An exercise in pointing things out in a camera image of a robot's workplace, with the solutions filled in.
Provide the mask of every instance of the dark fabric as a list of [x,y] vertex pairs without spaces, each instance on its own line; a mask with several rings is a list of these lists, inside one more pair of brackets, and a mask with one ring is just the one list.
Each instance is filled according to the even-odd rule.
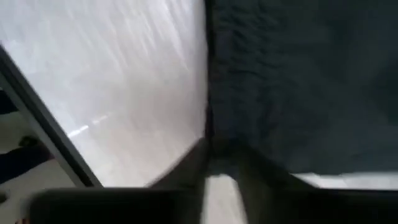
[[214,4],[215,138],[293,173],[398,169],[398,2]]
[[0,184],[13,179],[50,158],[49,152],[42,146],[21,147],[0,154]]
[[8,114],[17,111],[10,98],[0,90],[0,114]]

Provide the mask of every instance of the black trim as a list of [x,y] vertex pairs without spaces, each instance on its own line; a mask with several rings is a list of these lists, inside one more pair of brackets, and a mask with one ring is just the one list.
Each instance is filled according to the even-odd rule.
[[27,108],[83,185],[87,187],[99,186],[100,182],[96,179],[88,165],[85,164],[72,142],[62,131],[60,125],[45,107],[33,88],[28,84],[21,71],[3,47],[0,47],[0,77],[3,82],[6,82],[0,83],[0,85],[8,84],[10,86],[9,89],[3,88],[14,104],[18,107],[22,103]]

